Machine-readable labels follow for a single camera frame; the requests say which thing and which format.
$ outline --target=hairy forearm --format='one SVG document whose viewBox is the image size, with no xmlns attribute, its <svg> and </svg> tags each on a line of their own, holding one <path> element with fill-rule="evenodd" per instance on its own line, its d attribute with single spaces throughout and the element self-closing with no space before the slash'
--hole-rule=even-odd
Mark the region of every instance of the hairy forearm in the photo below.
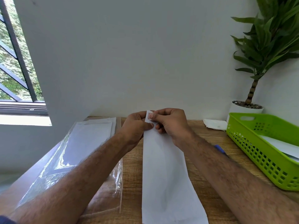
<svg viewBox="0 0 299 224">
<path fill-rule="evenodd" d="M 125 155 L 126 145 L 122 134 L 114 135 L 57 184 L 15 210 L 11 219 L 19 224 L 75 224 Z"/>
<path fill-rule="evenodd" d="M 179 148 L 242 224 L 298 224 L 299 205 L 190 132 Z"/>
</svg>

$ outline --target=plant trunk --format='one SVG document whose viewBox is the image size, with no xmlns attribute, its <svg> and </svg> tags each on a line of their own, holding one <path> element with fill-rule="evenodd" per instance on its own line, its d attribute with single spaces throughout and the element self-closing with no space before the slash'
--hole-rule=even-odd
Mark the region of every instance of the plant trunk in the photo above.
<svg viewBox="0 0 299 224">
<path fill-rule="evenodd" d="M 254 95 L 254 92 L 255 92 L 255 89 L 256 89 L 256 86 L 257 86 L 257 83 L 258 83 L 258 82 L 259 82 L 258 80 L 254 80 L 253 83 L 252 83 L 252 86 L 251 86 L 251 88 L 250 88 L 248 97 L 247 97 L 247 99 L 246 99 L 246 101 L 245 101 L 245 103 L 246 103 L 247 105 L 250 105 L 251 102 L 252 102 L 252 98 L 253 98 L 253 95 Z"/>
</svg>

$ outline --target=person's left hand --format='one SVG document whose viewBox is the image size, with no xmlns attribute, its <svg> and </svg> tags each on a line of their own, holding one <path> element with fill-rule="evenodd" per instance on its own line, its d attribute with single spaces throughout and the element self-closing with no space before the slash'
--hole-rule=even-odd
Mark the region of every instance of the person's left hand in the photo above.
<svg viewBox="0 0 299 224">
<path fill-rule="evenodd" d="M 128 143 L 128 152 L 131 151 L 143 138 L 143 132 L 154 127 L 152 123 L 144 122 L 147 112 L 132 113 L 125 120 L 119 133 L 125 136 Z"/>
</svg>

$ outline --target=dark blue sleeve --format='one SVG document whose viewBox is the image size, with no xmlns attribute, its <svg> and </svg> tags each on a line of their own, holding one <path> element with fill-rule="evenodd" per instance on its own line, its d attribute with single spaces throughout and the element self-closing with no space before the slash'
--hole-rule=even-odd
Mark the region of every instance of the dark blue sleeve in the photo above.
<svg viewBox="0 0 299 224">
<path fill-rule="evenodd" d="M 9 218 L 0 215 L 0 224 L 16 224 L 16 223 L 11 221 Z"/>
</svg>

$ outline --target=basket handle hole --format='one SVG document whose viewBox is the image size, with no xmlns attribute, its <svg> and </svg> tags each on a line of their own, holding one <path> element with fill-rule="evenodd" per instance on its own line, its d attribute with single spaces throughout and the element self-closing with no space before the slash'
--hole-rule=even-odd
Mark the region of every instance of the basket handle hole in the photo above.
<svg viewBox="0 0 299 224">
<path fill-rule="evenodd" d="M 253 116 L 241 116 L 240 120 L 252 121 L 252 120 L 255 120 L 255 117 L 253 117 Z"/>
</svg>

